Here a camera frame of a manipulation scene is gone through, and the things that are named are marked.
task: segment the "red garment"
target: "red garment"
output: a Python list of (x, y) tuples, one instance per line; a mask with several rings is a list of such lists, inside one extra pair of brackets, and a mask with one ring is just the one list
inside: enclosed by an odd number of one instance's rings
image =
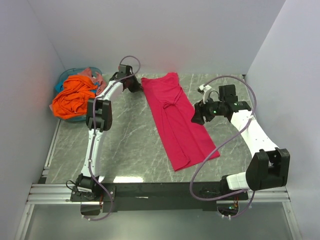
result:
[[(201, 163), (216, 146), (204, 126), (191, 122), (195, 109), (179, 84), (178, 74), (170, 72), (157, 79), (143, 77), (141, 82), (173, 170)], [(211, 159), (219, 156), (216, 152)]]

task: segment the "pile of clothes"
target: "pile of clothes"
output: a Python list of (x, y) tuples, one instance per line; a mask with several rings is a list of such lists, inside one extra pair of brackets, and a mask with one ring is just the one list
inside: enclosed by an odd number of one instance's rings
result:
[(85, 116), (88, 100), (101, 94), (107, 83), (102, 75), (92, 75), (90, 67), (76, 75), (69, 76), (59, 87), (59, 94), (53, 99), (50, 108), (54, 116), (63, 120)]

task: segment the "orange garment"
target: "orange garment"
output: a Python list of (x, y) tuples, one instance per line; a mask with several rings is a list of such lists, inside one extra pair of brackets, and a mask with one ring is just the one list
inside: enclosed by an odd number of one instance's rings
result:
[(91, 90), (96, 89), (97, 86), (87, 76), (69, 76), (63, 82), (63, 91), (52, 101), (53, 114), (62, 119), (86, 115), (89, 98), (96, 97)]

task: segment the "gray marble tabletop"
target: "gray marble tabletop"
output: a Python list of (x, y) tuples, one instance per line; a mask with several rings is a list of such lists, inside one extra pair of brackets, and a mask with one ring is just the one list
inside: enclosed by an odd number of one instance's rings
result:
[[(137, 78), (158, 78), (164, 74), (138, 74)], [(180, 84), (194, 104), (201, 100), (198, 86), (216, 77), (216, 74), (179, 74)], [(218, 87), (235, 84), (239, 101), (250, 102), (244, 84), (223, 78), (211, 83)], [(143, 92), (124, 91), (112, 103), (112, 127), (103, 143), (100, 159), (100, 175), (103, 182), (189, 182), (196, 166), (177, 172), (173, 171), (161, 139), (158, 135), (149, 105)], [(237, 130), (224, 117), (215, 117), (205, 127), (215, 145), (237, 133)], [(88, 145), (88, 128), (84, 122), (60, 123), (51, 165), (46, 179), (47, 184), (63, 184), (75, 180), (84, 164)], [(221, 156), (206, 163), (196, 177), (196, 181), (219, 181), (223, 175), (244, 172), (251, 160), (250, 151), (241, 136), (220, 149)]]

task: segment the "clothing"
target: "clothing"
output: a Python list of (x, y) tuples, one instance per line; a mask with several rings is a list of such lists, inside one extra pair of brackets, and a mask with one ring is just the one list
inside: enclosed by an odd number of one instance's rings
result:
[(93, 82), (93, 84), (98, 85), (95, 95), (100, 95), (107, 87), (107, 83), (104, 81), (104, 78), (99, 72), (96, 72), (96, 78), (92, 76), (92, 71), (90, 67), (87, 67), (82, 72), (79, 72), (78, 75), (87, 76)]
[(63, 82), (63, 91), (52, 101), (53, 114), (64, 120), (87, 114), (89, 98), (96, 95), (91, 90), (97, 86), (87, 76), (71, 75)]
[[(170, 72), (157, 79), (143, 77), (141, 82), (173, 170), (201, 163), (216, 146), (204, 126), (191, 122), (195, 109), (179, 84), (178, 74)], [(219, 156), (216, 152), (211, 159)]]

